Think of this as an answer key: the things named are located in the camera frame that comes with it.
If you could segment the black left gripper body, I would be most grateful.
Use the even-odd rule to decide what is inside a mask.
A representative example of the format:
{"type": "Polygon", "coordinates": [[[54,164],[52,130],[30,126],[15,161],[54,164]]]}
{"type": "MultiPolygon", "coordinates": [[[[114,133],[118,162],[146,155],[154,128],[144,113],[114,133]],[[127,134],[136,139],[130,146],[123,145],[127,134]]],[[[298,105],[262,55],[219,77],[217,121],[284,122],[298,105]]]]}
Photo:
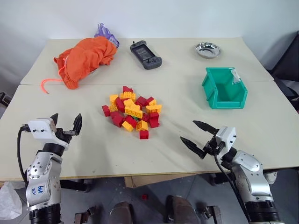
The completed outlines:
{"type": "Polygon", "coordinates": [[[70,131],[63,131],[62,128],[57,128],[57,131],[55,132],[55,135],[60,140],[62,140],[62,141],[69,144],[71,139],[72,139],[72,136],[79,135],[80,130],[81,130],[81,128],[79,128],[79,129],[74,128],[73,130],[70,130],[70,131]]]}

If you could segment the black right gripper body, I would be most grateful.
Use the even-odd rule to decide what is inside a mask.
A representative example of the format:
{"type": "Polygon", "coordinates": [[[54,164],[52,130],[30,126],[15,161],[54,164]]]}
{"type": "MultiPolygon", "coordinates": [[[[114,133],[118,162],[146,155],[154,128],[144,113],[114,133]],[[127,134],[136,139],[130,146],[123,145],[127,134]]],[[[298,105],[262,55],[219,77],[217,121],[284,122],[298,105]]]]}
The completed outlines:
{"type": "Polygon", "coordinates": [[[225,143],[221,140],[221,138],[218,138],[216,135],[214,135],[211,140],[205,144],[203,148],[203,157],[205,157],[207,154],[212,156],[218,155],[224,147],[225,143]]]}

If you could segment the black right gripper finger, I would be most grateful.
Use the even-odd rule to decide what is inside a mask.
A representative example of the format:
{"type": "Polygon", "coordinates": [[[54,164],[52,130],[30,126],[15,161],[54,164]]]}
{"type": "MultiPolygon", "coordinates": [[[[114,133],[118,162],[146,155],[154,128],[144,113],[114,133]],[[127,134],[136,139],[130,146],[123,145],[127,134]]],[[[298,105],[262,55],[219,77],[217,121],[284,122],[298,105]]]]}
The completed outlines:
{"type": "Polygon", "coordinates": [[[212,135],[216,135],[219,129],[212,127],[211,125],[204,123],[202,121],[193,120],[193,123],[205,132],[209,132],[212,135]]]}
{"type": "Polygon", "coordinates": [[[201,150],[195,143],[192,141],[180,136],[180,139],[182,142],[187,146],[188,149],[190,149],[192,152],[194,152],[196,155],[198,155],[201,159],[204,159],[206,156],[206,152],[201,150]]]}

